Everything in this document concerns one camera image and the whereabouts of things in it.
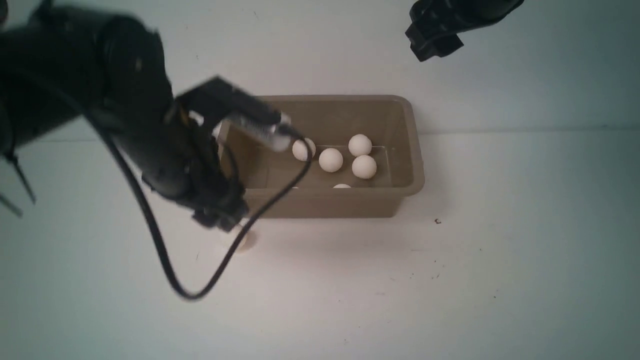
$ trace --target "robotic arm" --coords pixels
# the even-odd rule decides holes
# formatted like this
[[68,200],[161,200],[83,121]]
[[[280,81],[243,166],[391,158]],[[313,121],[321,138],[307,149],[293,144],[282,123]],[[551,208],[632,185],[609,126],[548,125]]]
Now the robotic arm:
[[132,159],[147,185],[207,227],[229,231],[248,212],[242,184],[220,169],[213,128],[242,117],[272,148],[289,143],[277,131],[285,115],[220,78],[174,98],[159,35],[132,17],[45,3],[27,26],[1,35],[0,64],[0,153],[12,158],[15,148],[82,113]]

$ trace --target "black cable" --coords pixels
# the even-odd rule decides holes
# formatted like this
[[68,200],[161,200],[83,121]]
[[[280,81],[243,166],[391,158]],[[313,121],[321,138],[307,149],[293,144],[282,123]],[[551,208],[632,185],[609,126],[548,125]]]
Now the black cable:
[[[225,257],[220,262],[220,265],[218,265],[218,269],[213,274],[209,282],[205,285],[205,287],[202,288],[202,290],[200,290],[197,293],[189,293],[182,287],[182,285],[178,281],[178,278],[175,275],[175,272],[173,271],[173,267],[171,265],[169,255],[167,253],[166,247],[164,246],[164,240],[160,232],[160,228],[158,227],[156,217],[153,214],[151,206],[147,201],[147,197],[143,193],[138,180],[136,179],[135,175],[131,171],[131,168],[129,167],[127,162],[124,160],[122,154],[118,150],[118,147],[116,147],[116,145],[113,143],[113,140],[111,139],[109,134],[103,128],[100,127],[100,124],[93,118],[90,111],[88,111],[82,104],[80,104],[72,96],[67,94],[60,87],[52,84],[51,82],[49,82],[48,80],[40,76],[37,76],[36,74],[32,74],[24,70],[9,69],[8,72],[14,75],[19,75],[27,79],[28,81],[30,81],[32,84],[40,87],[42,90],[45,90],[46,92],[49,92],[51,95],[58,97],[60,100],[64,101],[69,107],[71,107],[74,111],[83,115],[87,119],[87,121],[92,125],[94,130],[100,136],[100,139],[102,140],[102,142],[104,142],[104,145],[107,147],[107,149],[111,153],[113,159],[116,161],[118,167],[120,168],[120,171],[122,171],[122,174],[126,178],[127,183],[129,184],[129,187],[131,188],[131,191],[133,192],[133,195],[136,198],[136,201],[138,202],[138,206],[140,207],[140,210],[142,211],[143,216],[145,217],[147,226],[149,228],[149,232],[151,233],[151,237],[154,241],[154,245],[156,246],[156,252],[158,254],[160,264],[163,268],[163,271],[167,280],[169,281],[173,290],[176,293],[178,293],[181,297],[187,300],[201,299],[211,291],[211,289],[216,284],[216,282],[218,281],[222,273],[225,271],[229,261],[231,260],[231,257],[233,256],[234,252],[242,242],[244,236],[248,233],[248,231],[251,229],[254,223],[258,220],[258,218],[260,218],[260,216],[262,216],[271,206],[273,206],[273,204],[278,202],[282,197],[284,197],[284,195],[286,195],[291,189],[293,189],[293,187],[296,186],[296,184],[298,184],[303,177],[305,177],[305,175],[309,171],[309,168],[311,167],[312,151],[309,144],[305,141],[304,136],[300,135],[292,127],[289,127],[289,126],[282,127],[281,130],[283,134],[290,135],[295,140],[302,140],[302,142],[305,144],[305,147],[307,148],[307,161],[305,162],[304,167],[302,168],[300,173],[289,184],[287,184],[282,190],[280,190],[273,198],[267,201],[265,205],[260,207],[260,209],[258,209],[249,218],[249,220],[247,220],[242,230],[240,230],[240,233],[236,236],[236,239],[231,244],[231,247],[225,254]],[[232,161],[232,166],[235,165],[237,170],[236,160],[231,153],[229,154],[231,156],[230,159]]]

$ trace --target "ball inside bin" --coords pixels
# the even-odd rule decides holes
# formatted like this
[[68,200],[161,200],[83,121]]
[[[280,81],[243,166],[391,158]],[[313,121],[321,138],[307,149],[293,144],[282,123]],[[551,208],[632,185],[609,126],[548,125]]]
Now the ball inside bin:
[[351,171],[360,179],[370,179],[378,171],[378,164],[369,155],[358,156],[351,164]]
[[[309,144],[309,147],[311,147],[311,158],[313,158],[316,155],[316,145],[310,138],[305,138],[305,140],[307,141],[307,144]],[[291,147],[291,151],[296,159],[300,161],[307,160],[307,147],[302,140],[296,140]]]
[[337,149],[330,147],[320,153],[318,162],[326,172],[336,172],[342,167],[342,154]]
[[353,156],[369,155],[371,148],[371,140],[366,135],[357,134],[349,140],[349,152]]

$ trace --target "beige plastic container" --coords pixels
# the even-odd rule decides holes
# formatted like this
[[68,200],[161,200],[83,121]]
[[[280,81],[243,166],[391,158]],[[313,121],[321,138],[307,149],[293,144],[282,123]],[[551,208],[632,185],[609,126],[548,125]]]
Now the beige plastic container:
[[[316,143],[316,155],[298,189],[277,202],[269,218],[386,218],[395,215],[402,200],[424,185],[422,156],[411,104],[393,95],[295,95],[261,97],[291,116],[293,126]],[[376,175],[362,180],[351,172],[354,157],[347,144],[356,134],[373,143]],[[253,213],[291,181],[303,166],[291,152],[273,152],[229,124],[218,138],[234,153],[245,199]],[[342,168],[327,173],[317,158],[327,147],[338,149]],[[230,172],[220,150],[221,166]],[[336,184],[351,188],[334,189]]]

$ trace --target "white wall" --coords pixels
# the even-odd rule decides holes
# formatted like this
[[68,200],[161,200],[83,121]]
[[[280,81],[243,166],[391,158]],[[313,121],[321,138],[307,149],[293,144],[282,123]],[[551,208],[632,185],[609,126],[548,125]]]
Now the white wall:
[[[23,20],[35,0],[9,0]],[[77,3],[105,6],[102,1]],[[637,1],[527,0],[419,63],[413,0],[113,0],[160,30],[177,92],[222,74],[255,94],[396,94],[425,132],[640,126]],[[55,138],[93,138],[78,122]]]

